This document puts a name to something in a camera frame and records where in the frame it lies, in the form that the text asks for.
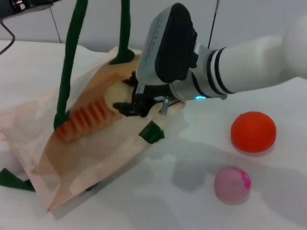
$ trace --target pink and white ball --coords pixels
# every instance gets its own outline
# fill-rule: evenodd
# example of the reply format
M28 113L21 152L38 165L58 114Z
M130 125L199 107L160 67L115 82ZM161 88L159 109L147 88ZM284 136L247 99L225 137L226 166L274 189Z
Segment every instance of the pink and white ball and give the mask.
M216 196L229 205L243 204L248 199L250 187L249 175L236 167L221 169L214 181Z

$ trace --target blue led light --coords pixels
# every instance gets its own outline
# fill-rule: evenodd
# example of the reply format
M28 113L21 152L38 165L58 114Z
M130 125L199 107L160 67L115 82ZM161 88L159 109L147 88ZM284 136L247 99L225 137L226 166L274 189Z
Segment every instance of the blue led light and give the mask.
M195 100L204 100L204 99L206 99L206 97L203 97L203 96L197 96L197 97L195 97Z

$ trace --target black cable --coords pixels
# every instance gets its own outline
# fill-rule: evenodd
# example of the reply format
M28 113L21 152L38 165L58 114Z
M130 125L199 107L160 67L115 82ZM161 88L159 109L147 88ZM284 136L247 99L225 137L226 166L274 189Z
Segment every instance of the black cable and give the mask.
M4 23L1 23L1 25L3 26L4 29L6 29L7 32L9 32L10 35L12 35L12 40L3 50L0 51L0 55L3 54L5 51L7 51L15 42L15 35L13 34L13 32L10 31L9 28Z

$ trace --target white tabletop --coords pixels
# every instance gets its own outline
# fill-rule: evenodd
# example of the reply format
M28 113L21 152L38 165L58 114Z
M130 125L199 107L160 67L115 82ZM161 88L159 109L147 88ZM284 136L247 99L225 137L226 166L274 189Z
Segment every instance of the white tabletop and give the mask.
M5 45L0 41L0 49ZM80 46L74 72L103 55ZM62 44L16 42L0 56L0 109L58 85L63 57ZM190 102L137 164L53 213L44 211L35 193L0 187L0 230L306 229L306 92L307 81L293 79L225 101ZM266 156L247 157L231 145L230 126L247 111L264 112L276 123L277 139ZM251 176L251 196L241 206L214 195L214 176L225 165ZM3 167L22 173L4 142Z

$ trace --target red ball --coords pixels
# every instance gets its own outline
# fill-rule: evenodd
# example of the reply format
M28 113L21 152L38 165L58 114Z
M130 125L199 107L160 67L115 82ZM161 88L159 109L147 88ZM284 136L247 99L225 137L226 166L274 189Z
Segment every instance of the red ball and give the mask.
M274 121L260 112L241 114L231 126L231 141L239 150L262 152L269 149L276 139Z

